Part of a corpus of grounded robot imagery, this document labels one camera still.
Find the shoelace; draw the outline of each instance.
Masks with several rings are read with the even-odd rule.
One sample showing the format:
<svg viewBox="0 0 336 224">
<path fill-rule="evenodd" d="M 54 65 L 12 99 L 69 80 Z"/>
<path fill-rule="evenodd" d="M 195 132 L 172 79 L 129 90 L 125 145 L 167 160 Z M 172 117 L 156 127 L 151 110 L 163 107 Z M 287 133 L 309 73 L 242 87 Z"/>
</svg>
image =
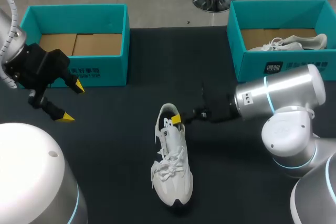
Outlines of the shoelace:
<svg viewBox="0 0 336 224">
<path fill-rule="evenodd" d="M 280 49 L 282 48 L 282 43 L 280 44 L 279 42 L 274 42 L 275 40 L 281 41 L 281 38 L 274 38 L 269 44 L 263 45 L 261 48 L 261 51 L 268 51 L 270 48 L 277 48 Z"/>
<path fill-rule="evenodd" d="M 159 173 L 161 181 L 166 181 L 170 176 L 174 176 L 176 172 L 183 172 L 183 164 L 181 162 L 184 153 L 184 147 L 182 146 L 179 152 L 169 153 L 166 156 L 163 154 L 163 149 L 160 150 L 162 160 L 159 162 L 155 172 L 152 174 L 152 187 L 153 177 L 155 173 Z"/>
</svg>

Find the shoe tongue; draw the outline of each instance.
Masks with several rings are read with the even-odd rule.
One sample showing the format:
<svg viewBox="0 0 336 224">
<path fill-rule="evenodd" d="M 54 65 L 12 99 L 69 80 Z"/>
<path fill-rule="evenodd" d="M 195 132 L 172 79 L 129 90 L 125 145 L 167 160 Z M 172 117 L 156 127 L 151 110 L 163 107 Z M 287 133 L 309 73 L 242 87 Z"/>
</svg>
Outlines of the shoe tongue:
<svg viewBox="0 0 336 224">
<path fill-rule="evenodd" d="M 176 153 L 181 146 L 181 133 L 175 126 L 165 129 L 166 146 L 169 153 Z"/>
</svg>

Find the teal box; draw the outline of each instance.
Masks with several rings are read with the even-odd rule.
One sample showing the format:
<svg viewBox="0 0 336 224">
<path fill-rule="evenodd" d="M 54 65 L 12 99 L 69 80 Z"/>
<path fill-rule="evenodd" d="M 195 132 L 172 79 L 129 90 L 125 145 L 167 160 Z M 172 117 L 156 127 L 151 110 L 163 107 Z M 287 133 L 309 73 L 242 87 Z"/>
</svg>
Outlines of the teal box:
<svg viewBox="0 0 336 224">
<path fill-rule="evenodd" d="M 325 50 L 247 51 L 241 29 L 314 28 L 328 38 Z M 327 0 L 232 1 L 227 36 L 239 82 L 315 64 L 326 81 L 336 80 L 336 14 Z"/>
<path fill-rule="evenodd" d="M 27 44 L 39 43 L 42 34 L 122 34 L 120 55 L 71 56 L 69 69 L 83 87 L 124 86 L 130 45 L 130 24 L 125 4 L 30 6 L 21 27 Z M 52 87 L 65 87 L 57 79 Z"/>
</svg>

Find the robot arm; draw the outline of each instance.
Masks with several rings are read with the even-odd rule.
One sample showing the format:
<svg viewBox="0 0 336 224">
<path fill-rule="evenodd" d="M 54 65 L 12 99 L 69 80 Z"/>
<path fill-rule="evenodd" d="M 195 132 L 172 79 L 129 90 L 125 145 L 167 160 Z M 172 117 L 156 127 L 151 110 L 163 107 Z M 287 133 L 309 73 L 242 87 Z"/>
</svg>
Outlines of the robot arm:
<svg viewBox="0 0 336 224">
<path fill-rule="evenodd" d="M 0 9 L 0 45 L 3 45 L 0 78 L 10 88 L 16 88 L 17 82 L 30 89 L 28 103 L 34 109 L 43 109 L 55 121 L 73 121 L 69 114 L 44 96 L 46 88 L 58 78 L 62 78 L 74 92 L 84 92 L 78 78 L 68 69 L 69 58 L 59 49 L 46 52 L 38 44 L 25 44 L 27 35 L 17 24 L 14 1 L 7 1 L 12 10 L 12 20 Z"/>
<path fill-rule="evenodd" d="M 262 139 L 274 161 L 293 177 L 302 177 L 336 153 L 336 141 L 313 134 L 313 109 L 326 101 L 322 77 L 314 65 L 239 84 L 235 93 L 203 88 L 205 105 L 185 120 L 224 122 L 238 117 L 271 116 Z"/>
<path fill-rule="evenodd" d="M 289 106 L 276 111 L 262 128 L 261 138 L 266 149 L 291 177 L 303 177 L 336 153 L 336 139 L 316 136 L 312 119 L 312 111 Z"/>
</svg>

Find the cable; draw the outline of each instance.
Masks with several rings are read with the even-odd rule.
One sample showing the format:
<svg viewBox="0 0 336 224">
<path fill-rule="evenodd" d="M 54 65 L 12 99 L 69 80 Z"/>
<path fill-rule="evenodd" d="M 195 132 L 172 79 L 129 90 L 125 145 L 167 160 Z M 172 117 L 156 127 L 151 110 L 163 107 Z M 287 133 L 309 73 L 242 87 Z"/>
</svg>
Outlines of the cable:
<svg viewBox="0 0 336 224">
<path fill-rule="evenodd" d="M 11 89 L 16 89 L 17 86 L 15 84 L 15 81 L 12 80 L 8 75 L 6 75 L 3 67 L 2 67 L 2 60 L 3 57 L 7 51 L 7 48 L 9 47 L 10 43 L 12 42 L 15 34 L 16 34 L 16 27 L 17 27 L 17 9 L 16 5 L 14 3 L 14 0 L 7 0 L 10 10 L 12 11 L 12 23 L 11 27 L 8 32 L 8 37 L 5 40 L 1 50 L 0 50 L 0 78 L 11 88 Z"/>
</svg>

